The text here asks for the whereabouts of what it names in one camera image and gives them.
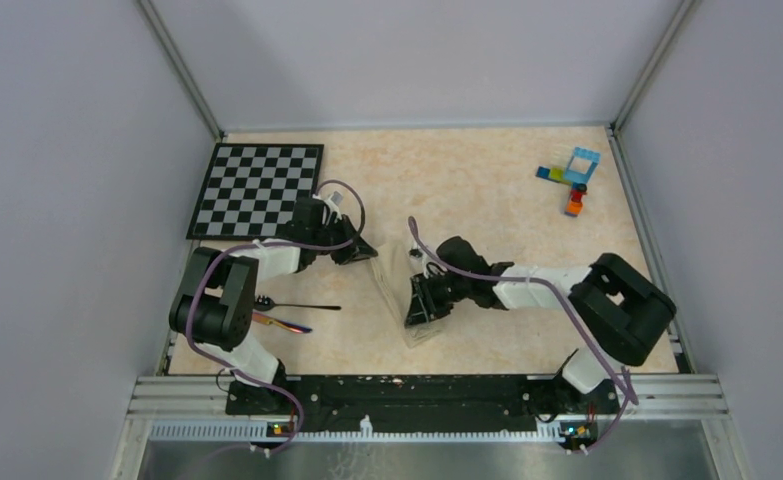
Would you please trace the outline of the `beige cloth napkin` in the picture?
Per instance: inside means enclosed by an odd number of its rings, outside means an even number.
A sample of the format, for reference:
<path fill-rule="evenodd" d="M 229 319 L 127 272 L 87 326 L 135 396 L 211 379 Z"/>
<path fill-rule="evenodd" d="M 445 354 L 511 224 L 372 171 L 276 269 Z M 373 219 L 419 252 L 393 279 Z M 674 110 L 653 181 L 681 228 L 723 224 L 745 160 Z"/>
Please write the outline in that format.
<path fill-rule="evenodd" d="M 369 263 L 387 311 L 390 313 L 395 329 L 402 335 L 410 348 L 441 334 L 446 328 L 444 319 L 406 326 L 405 319 L 414 305 L 414 290 L 411 278 L 424 272 L 424 260 L 410 255 L 411 242 L 390 241 L 377 248 L 378 255 Z"/>

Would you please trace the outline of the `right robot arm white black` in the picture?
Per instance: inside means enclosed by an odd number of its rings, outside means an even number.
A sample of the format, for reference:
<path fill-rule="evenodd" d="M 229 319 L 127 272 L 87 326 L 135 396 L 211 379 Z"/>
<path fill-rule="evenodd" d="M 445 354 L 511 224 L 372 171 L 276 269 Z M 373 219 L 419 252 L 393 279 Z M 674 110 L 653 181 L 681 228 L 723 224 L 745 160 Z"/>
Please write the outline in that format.
<path fill-rule="evenodd" d="M 579 267 L 488 263 L 455 236 L 436 250 L 417 241 L 409 255 L 423 268 L 411 279 L 409 326 L 444 318 L 463 300 L 501 311 L 563 311 L 585 344 L 568 357 L 553 385 L 556 404 L 567 412 L 581 411 L 605 380 L 632 396 L 626 369 L 644 364 L 677 313 L 666 293 L 611 252 Z"/>

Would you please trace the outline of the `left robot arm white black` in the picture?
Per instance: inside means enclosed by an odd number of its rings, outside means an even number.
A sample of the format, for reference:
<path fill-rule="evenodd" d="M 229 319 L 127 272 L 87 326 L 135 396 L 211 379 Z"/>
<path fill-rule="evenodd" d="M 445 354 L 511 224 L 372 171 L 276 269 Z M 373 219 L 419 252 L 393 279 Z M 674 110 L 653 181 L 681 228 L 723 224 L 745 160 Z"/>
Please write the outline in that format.
<path fill-rule="evenodd" d="M 378 256 L 332 197 L 300 198 L 292 219 L 273 238 L 222 251 L 198 247 L 186 266 L 168 313 L 172 331 L 201 356 L 251 386 L 250 401 L 264 413 L 286 404 L 287 386 L 276 379 L 281 362 L 250 332 L 257 284 L 305 270 L 321 255 L 337 265 Z"/>

